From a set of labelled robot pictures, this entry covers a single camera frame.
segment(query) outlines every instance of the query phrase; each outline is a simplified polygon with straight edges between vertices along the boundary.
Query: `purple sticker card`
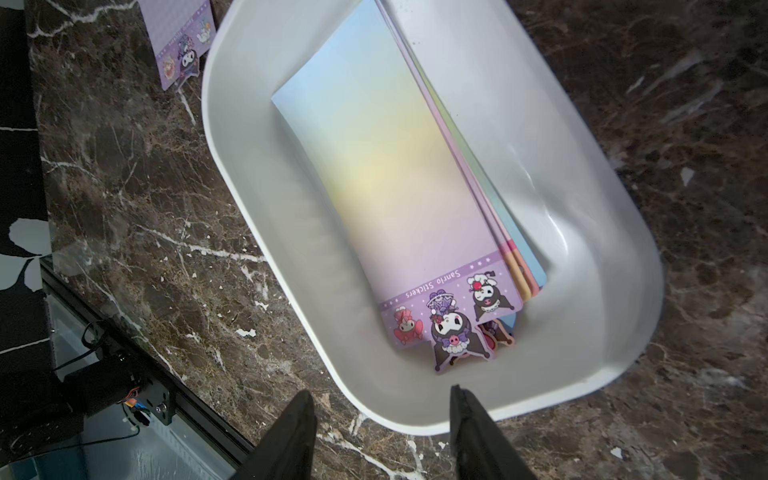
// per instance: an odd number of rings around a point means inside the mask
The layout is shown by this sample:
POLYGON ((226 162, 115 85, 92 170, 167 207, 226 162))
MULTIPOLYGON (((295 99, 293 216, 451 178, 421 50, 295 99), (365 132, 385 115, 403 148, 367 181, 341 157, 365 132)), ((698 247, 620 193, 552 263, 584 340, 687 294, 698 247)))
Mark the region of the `purple sticker card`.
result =
POLYGON ((216 34, 210 2, 139 0, 163 90, 200 74, 200 56, 216 34))
POLYGON ((434 320, 447 313, 456 312, 477 326, 517 313, 521 300, 496 250, 390 298, 379 308, 392 343, 406 348, 430 340, 434 320))

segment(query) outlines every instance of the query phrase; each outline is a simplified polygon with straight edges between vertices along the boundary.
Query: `black and white patterned surface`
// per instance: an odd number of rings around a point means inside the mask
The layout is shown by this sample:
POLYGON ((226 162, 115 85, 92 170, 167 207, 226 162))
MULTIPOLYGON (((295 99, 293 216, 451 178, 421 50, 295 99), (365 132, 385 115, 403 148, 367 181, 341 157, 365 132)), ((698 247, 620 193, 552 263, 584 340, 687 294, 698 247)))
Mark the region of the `black and white patterned surface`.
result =
POLYGON ((40 257, 51 252, 24 11, 0 8, 0 375, 51 365, 40 257))

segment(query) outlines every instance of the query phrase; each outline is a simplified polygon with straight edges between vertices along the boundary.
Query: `my melody sticker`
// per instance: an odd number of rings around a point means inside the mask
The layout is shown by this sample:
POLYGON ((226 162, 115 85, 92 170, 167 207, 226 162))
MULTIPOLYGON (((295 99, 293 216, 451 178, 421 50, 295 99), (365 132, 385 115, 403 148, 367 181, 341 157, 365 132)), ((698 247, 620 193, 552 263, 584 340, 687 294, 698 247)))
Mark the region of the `my melody sticker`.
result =
POLYGON ((395 310, 395 318, 397 319, 395 336, 403 345, 414 340, 422 339, 424 324, 421 320, 413 319, 411 310, 406 309, 404 306, 399 306, 397 310, 395 310))

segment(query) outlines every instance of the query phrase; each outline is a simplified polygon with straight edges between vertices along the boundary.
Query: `cartoon character sticker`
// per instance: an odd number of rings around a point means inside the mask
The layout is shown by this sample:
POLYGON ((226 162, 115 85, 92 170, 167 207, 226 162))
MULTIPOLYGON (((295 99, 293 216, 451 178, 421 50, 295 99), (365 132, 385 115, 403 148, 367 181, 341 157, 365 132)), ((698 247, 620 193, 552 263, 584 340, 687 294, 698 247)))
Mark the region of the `cartoon character sticker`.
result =
POLYGON ((431 308, 432 350, 435 354, 435 371, 441 372, 445 364, 464 355, 493 357, 492 350, 482 339, 478 327, 457 311, 453 294, 438 290, 429 295, 427 306, 431 308))
POLYGON ((180 88, 189 77, 196 77, 200 74, 200 58, 194 49, 194 40, 189 35, 181 34, 177 45, 180 74, 176 80, 176 85, 180 88))
POLYGON ((195 36, 200 43, 210 44, 210 22, 205 17, 200 18, 200 33, 195 36))
POLYGON ((422 339, 424 325, 421 320, 414 321, 411 310, 406 309, 404 306, 398 307, 395 310, 395 319, 397 320, 395 336, 403 345, 413 340, 422 339))
POLYGON ((174 77, 174 74, 176 73, 176 61, 168 55, 166 58, 163 59, 163 75, 165 75, 165 78, 168 80, 172 79, 174 77))
POLYGON ((472 299, 475 301, 475 321, 477 323, 480 323, 480 318, 486 313, 495 313, 499 309, 515 310, 507 297, 502 295, 501 290, 496 286, 496 280, 491 278, 493 276, 496 276, 496 272, 477 273, 467 277, 469 291, 472 292, 472 299))
POLYGON ((485 322, 480 325, 480 330, 493 338, 496 344, 512 346, 515 344, 515 338, 504 326, 504 323, 499 319, 493 319, 490 322, 485 322))

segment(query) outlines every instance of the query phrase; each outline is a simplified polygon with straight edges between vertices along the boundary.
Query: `kuromi sticker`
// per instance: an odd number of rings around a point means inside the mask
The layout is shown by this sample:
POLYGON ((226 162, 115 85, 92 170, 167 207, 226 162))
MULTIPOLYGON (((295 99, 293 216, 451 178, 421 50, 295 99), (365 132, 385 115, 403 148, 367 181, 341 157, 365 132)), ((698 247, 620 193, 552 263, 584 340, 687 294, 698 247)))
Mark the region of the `kuromi sticker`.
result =
POLYGON ((432 351, 435 354, 435 371, 442 372, 447 363, 465 355, 493 357, 493 351, 482 338, 482 333, 469 318, 456 309, 451 293, 438 290, 431 293, 428 306, 432 351))
MULTIPOLYGON (((481 338, 481 339, 482 339, 482 341, 485 343, 486 349, 487 349, 488 351, 492 351, 492 352, 494 352, 494 353, 495 353, 495 352, 496 352, 496 347, 498 346, 498 343, 496 343, 496 340, 495 340, 495 339, 494 339, 492 336, 490 336, 488 333, 486 333, 486 331, 484 331, 484 330, 483 330, 482 326, 480 327, 480 332, 482 333, 482 335, 480 336, 480 338, 481 338)), ((462 356, 455 356, 455 357, 452 357, 452 358, 449 360, 448 364, 449 364, 450 366, 453 366, 453 364, 454 364, 454 362, 455 362, 456 360, 458 360, 458 359, 463 359, 463 358, 466 358, 466 357, 468 357, 468 356, 469 356, 469 354, 468 354, 468 353, 465 353, 465 354, 464 354, 464 355, 462 355, 462 356)))
POLYGON ((467 277, 469 291, 475 301, 476 323, 483 323, 484 319, 490 320, 489 317, 498 318, 515 311, 506 295, 502 294, 498 288, 497 282, 493 278, 495 276, 496 272, 489 271, 467 277))
POLYGON ((200 57, 197 55, 197 51, 194 48, 194 40, 183 33, 178 41, 179 52, 177 54, 177 60, 179 63, 179 78, 176 79, 176 87, 181 88, 181 85, 189 77, 196 77, 200 75, 200 57))

